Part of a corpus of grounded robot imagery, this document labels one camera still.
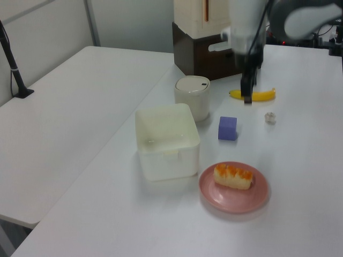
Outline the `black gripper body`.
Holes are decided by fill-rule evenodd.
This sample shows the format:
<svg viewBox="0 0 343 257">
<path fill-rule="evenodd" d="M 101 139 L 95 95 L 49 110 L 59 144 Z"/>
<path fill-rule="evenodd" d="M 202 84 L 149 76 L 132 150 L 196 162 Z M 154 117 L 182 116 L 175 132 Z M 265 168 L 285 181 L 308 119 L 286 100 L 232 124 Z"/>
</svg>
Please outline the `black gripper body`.
<svg viewBox="0 0 343 257">
<path fill-rule="evenodd" d="M 252 82 L 256 82 L 257 70 L 261 68 L 263 63 L 263 51 L 258 51 L 252 54 L 234 53 L 235 65 L 243 73 L 244 77 L 250 78 Z"/>
</svg>

